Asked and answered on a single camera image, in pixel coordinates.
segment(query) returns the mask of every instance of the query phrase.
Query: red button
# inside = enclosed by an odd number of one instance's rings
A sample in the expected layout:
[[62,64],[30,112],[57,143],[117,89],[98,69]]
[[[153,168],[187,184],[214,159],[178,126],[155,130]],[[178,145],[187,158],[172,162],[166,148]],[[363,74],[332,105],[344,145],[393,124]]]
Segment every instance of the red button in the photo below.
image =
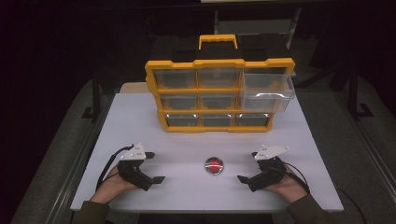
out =
[[221,159],[212,157],[206,160],[205,168],[208,173],[212,175],[218,175],[219,173],[221,173],[224,165]]

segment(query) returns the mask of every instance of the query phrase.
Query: black wire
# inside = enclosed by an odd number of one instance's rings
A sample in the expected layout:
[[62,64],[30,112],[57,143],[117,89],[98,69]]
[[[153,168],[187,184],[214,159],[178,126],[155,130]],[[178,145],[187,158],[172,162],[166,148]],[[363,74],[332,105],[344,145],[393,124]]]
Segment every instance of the black wire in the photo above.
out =
[[273,171],[277,171],[277,172],[279,172],[279,173],[281,173],[281,174],[283,174],[283,175],[288,175],[289,177],[291,177],[292,179],[294,179],[295,181],[297,181],[297,183],[298,183],[301,187],[303,187],[303,189],[305,189],[306,193],[309,194],[309,193],[311,192],[311,191],[309,190],[308,185],[307,185],[302,179],[300,179],[300,177],[298,177],[297,175],[294,175],[294,174],[289,173],[289,172],[284,172],[284,171],[278,170],[278,169],[276,169],[276,168],[274,168],[274,167],[267,167],[267,169],[273,170]]
[[301,175],[301,177],[303,178],[305,184],[308,185],[308,182],[306,182],[305,176],[303,175],[303,173],[301,173],[301,171],[299,169],[297,169],[297,167],[295,167],[295,166],[293,166],[293,165],[291,165],[290,163],[287,163],[287,162],[283,162],[283,163],[285,163],[288,166],[291,166],[292,168],[294,168]]
[[111,177],[113,177],[113,176],[115,176],[115,175],[117,175],[117,174],[118,174],[118,173],[115,173],[114,175],[111,175],[111,176],[106,177],[106,179],[104,179],[104,180],[102,181],[102,183],[105,182],[105,181],[107,181],[109,178],[111,178]]
[[337,186],[337,188],[355,205],[356,209],[358,210],[359,214],[361,215],[361,219],[364,224],[367,224],[366,217],[364,216],[363,212],[361,211],[361,208],[358,206],[358,204],[353,200],[341,187]]
[[108,162],[107,162],[105,168],[103,169],[102,173],[100,174],[100,176],[99,176],[99,178],[98,178],[98,181],[97,181],[97,183],[96,183],[96,190],[95,190],[95,191],[97,191],[97,190],[99,189],[99,187],[102,185],[103,181],[105,181],[105,180],[103,180],[103,178],[105,177],[105,174],[107,173],[108,168],[110,168],[110,165],[111,165],[111,164],[113,163],[113,161],[116,159],[117,155],[118,155],[120,152],[122,152],[123,150],[129,150],[129,149],[131,149],[131,148],[133,148],[133,147],[134,147],[134,145],[131,145],[130,147],[123,147],[123,148],[120,148],[116,153],[114,153],[114,154],[110,157],[110,159],[108,160]]

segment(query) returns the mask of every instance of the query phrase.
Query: organizer handle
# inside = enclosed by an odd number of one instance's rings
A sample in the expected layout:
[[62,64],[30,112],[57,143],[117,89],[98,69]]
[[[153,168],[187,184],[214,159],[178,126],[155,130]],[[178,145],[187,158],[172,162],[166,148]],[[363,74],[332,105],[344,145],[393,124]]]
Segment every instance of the organizer handle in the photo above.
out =
[[236,49],[238,49],[235,35],[200,35],[199,49],[201,49],[203,42],[227,42],[227,41],[233,41],[233,46]]

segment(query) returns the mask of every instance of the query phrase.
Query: table surface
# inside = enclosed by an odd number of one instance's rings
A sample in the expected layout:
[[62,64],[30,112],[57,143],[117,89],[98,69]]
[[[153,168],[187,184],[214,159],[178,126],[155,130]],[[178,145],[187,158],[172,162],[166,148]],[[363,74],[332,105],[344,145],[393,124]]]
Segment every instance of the table surface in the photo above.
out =
[[[136,213],[274,213],[288,205],[272,192],[251,192],[236,177],[252,177],[260,170],[251,152],[267,146],[288,146],[279,156],[305,176],[312,195],[328,211],[342,211],[336,193],[297,98],[274,117],[267,133],[166,133],[157,120],[157,107],[150,93],[119,93],[115,96],[84,176],[72,210],[94,193],[99,175],[118,149],[142,143],[156,153],[141,171],[166,176],[161,185],[124,193],[110,204],[116,211]],[[224,162],[220,175],[210,175],[205,161],[218,157]]]

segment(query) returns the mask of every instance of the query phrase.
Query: sleeve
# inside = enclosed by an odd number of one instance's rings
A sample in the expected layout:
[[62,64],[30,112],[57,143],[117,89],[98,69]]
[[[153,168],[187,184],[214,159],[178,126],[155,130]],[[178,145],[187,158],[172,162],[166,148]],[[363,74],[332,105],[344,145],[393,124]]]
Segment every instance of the sleeve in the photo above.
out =
[[106,223],[108,205],[86,201],[73,220],[73,224],[102,224]]
[[288,212],[298,224],[338,223],[335,217],[324,211],[310,194],[289,205]]

